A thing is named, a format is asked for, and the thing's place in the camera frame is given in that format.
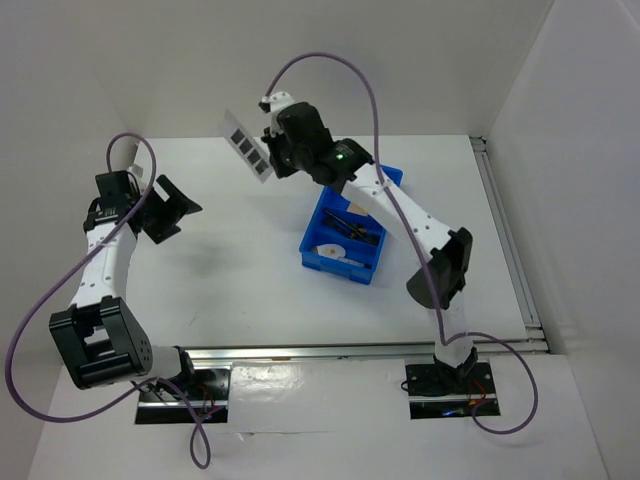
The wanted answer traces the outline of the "hair pin card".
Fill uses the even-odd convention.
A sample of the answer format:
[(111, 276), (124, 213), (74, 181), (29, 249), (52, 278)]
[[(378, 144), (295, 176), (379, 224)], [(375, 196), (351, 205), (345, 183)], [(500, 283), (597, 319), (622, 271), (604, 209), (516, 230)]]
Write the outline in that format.
[(273, 174), (268, 155), (230, 110), (224, 112), (222, 133), (224, 139), (253, 175), (264, 184)]

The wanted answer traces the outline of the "thin black makeup brush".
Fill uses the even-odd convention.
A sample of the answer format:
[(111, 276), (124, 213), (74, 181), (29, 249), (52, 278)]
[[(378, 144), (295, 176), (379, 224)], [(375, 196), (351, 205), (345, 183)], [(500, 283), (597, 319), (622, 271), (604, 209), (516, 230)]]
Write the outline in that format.
[(342, 234), (349, 235), (351, 232), (351, 228), (347, 225), (346, 222), (328, 211), (324, 211), (322, 224), (328, 228), (339, 231)]

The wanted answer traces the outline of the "white oval makeup sponge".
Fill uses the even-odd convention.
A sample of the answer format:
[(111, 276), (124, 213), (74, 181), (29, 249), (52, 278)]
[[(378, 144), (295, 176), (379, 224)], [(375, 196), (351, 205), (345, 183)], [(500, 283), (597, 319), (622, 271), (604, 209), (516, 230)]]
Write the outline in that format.
[(338, 260), (346, 257), (346, 250), (343, 246), (335, 243), (317, 245), (311, 248), (311, 252), (319, 256)]

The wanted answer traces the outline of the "black fan makeup brush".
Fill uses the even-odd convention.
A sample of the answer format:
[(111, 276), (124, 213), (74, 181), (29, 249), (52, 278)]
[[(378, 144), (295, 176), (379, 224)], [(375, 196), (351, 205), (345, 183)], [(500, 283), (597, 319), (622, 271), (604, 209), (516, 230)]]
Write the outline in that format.
[(370, 233), (368, 230), (367, 232), (368, 232), (368, 235), (365, 238), (352, 238), (351, 232), (349, 235), (346, 235), (346, 236), (354, 241), (359, 241), (368, 245), (378, 246), (380, 242), (380, 237), (378, 235)]

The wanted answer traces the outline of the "beige square makeup sponge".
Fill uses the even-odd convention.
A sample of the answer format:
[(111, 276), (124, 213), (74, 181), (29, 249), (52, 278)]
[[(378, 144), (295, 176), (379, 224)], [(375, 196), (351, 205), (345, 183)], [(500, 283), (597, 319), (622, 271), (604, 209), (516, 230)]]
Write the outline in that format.
[(369, 213), (365, 209), (361, 208), (359, 205), (357, 205), (354, 202), (350, 202), (349, 203), (349, 205), (347, 207), (347, 211), (349, 213), (352, 213), (352, 214), (355, 214), (355, 215), (360, 215), (360, 216), (363, 216), (363, 217), (367, 217), (369, 215)]

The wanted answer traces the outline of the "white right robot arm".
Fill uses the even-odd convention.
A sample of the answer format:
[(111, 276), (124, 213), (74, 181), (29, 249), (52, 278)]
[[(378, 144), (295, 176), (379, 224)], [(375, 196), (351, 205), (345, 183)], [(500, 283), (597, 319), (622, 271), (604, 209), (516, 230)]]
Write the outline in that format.
[(264, 97), (259, 106), (269, 116), (261, 140), (278, 178), (308, 174), (414, 248), (420, 267), (406, 288), (438, 326), (434, 353), (438, 384), (448, 392), (460, 391), (469, 383), (478, 358), (456, 299), (466, 284), (471, 233), (464, 227), (453, 230), (426, 212), (355, 140), (334, 139), (309, 103), (280, 92)]

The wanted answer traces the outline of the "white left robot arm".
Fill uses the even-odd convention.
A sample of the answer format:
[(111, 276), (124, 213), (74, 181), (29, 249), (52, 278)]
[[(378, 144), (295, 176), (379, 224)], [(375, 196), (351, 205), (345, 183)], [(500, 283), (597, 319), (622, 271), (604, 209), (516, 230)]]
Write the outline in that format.
[(99, 196), (83, 223), (88, 250), (99, 248), (83, 268), (79, 288), (67, 310), (51, 315), (49, 330), (76, 387), (89, 389), (148, 374), (153, 365), (151, 341), (126, 305), (126, 287), (138, 235), (159, 244), (178, 234), (178, 223), (202, 207), (166, 176), (141, 208), (115, 234), (110, 232), (143, 198), (125, 170), (96, 177)]

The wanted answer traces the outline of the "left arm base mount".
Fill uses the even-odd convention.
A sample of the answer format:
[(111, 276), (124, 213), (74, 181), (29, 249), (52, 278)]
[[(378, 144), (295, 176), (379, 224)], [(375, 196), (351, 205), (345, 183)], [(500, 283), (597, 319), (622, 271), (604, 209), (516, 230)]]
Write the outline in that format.
[[(198, 417), (206, 424), (228, 421), (228, 399), (231, 367), (196, 369), (185, 384), (176, 382)], [(136, 425), (193, 425), (194, 421), (183, 399), (168, 386), (144, 387), (138, 396)]]

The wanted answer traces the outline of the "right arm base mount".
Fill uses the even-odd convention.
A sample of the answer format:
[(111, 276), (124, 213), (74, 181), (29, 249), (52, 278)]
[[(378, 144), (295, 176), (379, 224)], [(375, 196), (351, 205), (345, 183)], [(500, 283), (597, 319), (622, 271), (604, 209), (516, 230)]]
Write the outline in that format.
[(400, 388), (408, 395), (412, 420), (500, 416), (493, 374), (488, 362), (480, 362), (461, 384), (446, 383), (432, 363), (408, 364)]

